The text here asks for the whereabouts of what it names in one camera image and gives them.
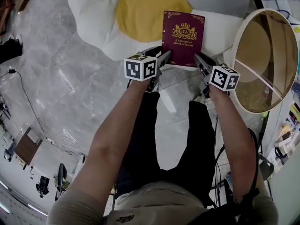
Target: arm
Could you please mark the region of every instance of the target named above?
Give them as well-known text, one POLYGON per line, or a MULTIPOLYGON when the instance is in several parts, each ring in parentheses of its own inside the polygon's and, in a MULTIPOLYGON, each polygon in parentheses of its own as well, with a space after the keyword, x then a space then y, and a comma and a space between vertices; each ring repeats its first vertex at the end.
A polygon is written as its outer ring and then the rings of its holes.
MULTIPOLYGON (((210 97, 215 104, 222 130, 225 150, 233 181, 233 196, 239 202, 249 193, 255 174, 255 145, 243 119, 229 96, 210 86, 210 97)), ((258 174, 257 183, 262 181, 258 174)))
POLYGON ((149 81, 133 81, 96 132, 88 158, 68 190, 83 191, 106 205, 149 81))

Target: shirt logo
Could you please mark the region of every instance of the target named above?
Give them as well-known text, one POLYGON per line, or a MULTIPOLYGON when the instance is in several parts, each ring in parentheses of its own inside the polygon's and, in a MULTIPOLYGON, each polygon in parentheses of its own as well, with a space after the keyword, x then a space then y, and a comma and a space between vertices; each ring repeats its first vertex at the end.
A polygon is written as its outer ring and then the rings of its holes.
POLYGON ((119 217, 119 219, 117 219, 117 222, 120 223, 126 223, 131 221, 135 216, 134 215, 130 215, 130 216, 126 216, 126 217, 119 217))

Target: hand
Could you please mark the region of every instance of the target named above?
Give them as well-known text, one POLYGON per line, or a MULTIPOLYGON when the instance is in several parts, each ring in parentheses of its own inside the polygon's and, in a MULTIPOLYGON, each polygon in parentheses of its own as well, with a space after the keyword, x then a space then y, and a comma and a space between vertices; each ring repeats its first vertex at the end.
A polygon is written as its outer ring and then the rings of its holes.
POLYGON ((143 82, 140 82, 140 81, 137 81, 137 80, 132 80, 130 86, 133 86, 133 87, 138 88, 138 89, 146 90, 149 83, 150 83, 150 81, 151 81, 151 79, 145 80, 143 82))
POLYGON ((228 97, 226 92, 223 92, 221 89, 210 85, 210 98, 215 102, 219 98, 228 97))

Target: book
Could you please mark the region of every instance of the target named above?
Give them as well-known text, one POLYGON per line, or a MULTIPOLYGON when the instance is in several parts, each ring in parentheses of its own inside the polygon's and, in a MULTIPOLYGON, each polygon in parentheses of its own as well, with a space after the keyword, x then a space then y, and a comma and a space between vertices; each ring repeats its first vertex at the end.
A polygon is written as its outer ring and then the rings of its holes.
POLYGON ((203 16, 164 12, 162 52, 172 51, 169 64, 197 67, 194 54, 201 52, 204 23, 203 16))

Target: yellow cushion center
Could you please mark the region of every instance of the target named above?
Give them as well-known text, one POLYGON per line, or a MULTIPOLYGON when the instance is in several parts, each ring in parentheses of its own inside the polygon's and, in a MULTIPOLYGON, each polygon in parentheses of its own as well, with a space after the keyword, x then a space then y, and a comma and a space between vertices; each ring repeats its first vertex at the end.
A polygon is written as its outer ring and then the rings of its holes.
POLYGON ((119 0, 116 20, 119 29, 139 42, 161 40, 164 11, 190 13, 187 0, 119 0))

